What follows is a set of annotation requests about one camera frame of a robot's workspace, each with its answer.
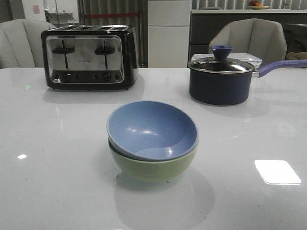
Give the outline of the blue bowl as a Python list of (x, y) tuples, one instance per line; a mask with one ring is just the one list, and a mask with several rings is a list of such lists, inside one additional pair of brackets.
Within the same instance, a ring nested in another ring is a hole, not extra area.
[(106, 129), (111, 146), (134, 160), (168, 161), (188, 154), (198, 144), (193, 120), (182, 110), (156, 101), (118, 107)]

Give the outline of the green bowl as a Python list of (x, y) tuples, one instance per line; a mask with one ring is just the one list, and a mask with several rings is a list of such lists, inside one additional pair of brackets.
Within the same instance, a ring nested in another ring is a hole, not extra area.
[(180, 176), (192, 163), (197, 148), (186, 155), (167, 161), (140, 161), (128, 158), (117, 152), (111, 143), (108, 143), (112, 157), (117, 166), (128, 176), (144, 182), (168, 181)]

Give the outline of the dark blue saucepan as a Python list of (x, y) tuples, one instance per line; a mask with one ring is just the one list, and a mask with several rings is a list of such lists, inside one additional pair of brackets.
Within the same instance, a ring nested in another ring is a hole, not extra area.
[(199, 102), (213, 105), (235, 105), (247, 100), (252, 74), (206, 73), (190, 69), (189, 93)]

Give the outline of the glass pot lid blue knob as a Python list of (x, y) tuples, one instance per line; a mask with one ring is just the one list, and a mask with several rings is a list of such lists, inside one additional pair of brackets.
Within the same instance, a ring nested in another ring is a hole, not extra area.
[(240, 74), (254, 70), (254, 66), (248, 62), (229, 58), (228, 55), (234, 48), (226, 45), (211, 46), (213, 57), (202, 57), (188, 62), (191, 70), (206, 73)]

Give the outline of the white refrigerator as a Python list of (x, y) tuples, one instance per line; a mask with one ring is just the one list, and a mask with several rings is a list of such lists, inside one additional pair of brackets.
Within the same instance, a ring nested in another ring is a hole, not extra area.
[(148, 67), (186, 68), (191, 0), (148, 1)]

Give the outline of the black and silver toaster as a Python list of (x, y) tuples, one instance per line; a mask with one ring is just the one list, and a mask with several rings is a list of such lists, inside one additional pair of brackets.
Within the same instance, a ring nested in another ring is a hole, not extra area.
[(139, 67), (135, 27), (67, 25), (41, 34), (47, 86), (59, 90), (121, 90)]

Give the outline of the dark kitchen counter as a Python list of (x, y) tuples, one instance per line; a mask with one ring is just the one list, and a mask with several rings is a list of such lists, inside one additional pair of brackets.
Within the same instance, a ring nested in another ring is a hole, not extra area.
[(306, 24), (306, 10), (192, 10), (190, 16), (189, 58), (210, 53), (212, 45), (229, 45), (246, 53), (252, 34), (257, 45), (268, 41), (265, 35), (277, 24), (279, 32), (288, 23)]

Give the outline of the clear plastic container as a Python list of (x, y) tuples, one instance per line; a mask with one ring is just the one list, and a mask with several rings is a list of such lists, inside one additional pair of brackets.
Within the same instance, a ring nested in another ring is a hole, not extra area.
[[(208, 57), (214, 57), (211, 53), (205, 53), (205, 54), (194, 54), (191, 58), (191, 60), (199, 59), (199, 58), (208, 58)], [(262, 64), (262, 59), (255, 57), (248, 53), (230, 53), (228, 55), (229, 58), (238, 59), (241, 61), (248, 62), (252, 64), (256, 69)]]

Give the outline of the beige chair right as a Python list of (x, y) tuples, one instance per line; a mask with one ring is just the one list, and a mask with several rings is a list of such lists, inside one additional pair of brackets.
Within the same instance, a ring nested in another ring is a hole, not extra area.
[(213, 38), (211, 46), (233, 47), (233, 53), (249, 53), (262, 59), (262, 64), (284, 60), (287, 44), (280, 23), (264, 19), (245, 19), (228, 23)]

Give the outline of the beige chair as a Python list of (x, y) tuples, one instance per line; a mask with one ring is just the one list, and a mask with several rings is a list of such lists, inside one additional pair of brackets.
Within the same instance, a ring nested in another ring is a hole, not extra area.
[(264, 19), (245, 19), (228, 23), (213, 38), (211, 46), (233, 47), (233, 53), (249, 53), (262, 59), (262, 64), (284, 60), (287, 44), (280, 23)]
[(0, 24), (0, 67), (44, 66), (41, 33), (55, 28), (44, 21), (16, 19)]

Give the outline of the fruit plate on counter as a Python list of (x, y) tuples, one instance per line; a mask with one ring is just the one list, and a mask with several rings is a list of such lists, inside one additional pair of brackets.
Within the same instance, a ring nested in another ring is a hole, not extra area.
[(260, 3), (258, 0), (251, 0), (248, 4), (247, 7), (252, 10), (265, 10), (269, 9), (269, 6), (265, 6), (262, 3)]

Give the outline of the beige chair left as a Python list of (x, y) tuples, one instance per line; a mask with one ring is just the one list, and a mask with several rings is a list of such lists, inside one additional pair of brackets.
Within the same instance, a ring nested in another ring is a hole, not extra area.
[(0, 67), (44, 66), (41, 33), (55, 28), (44, 21), (16, 19), (0, 24)]

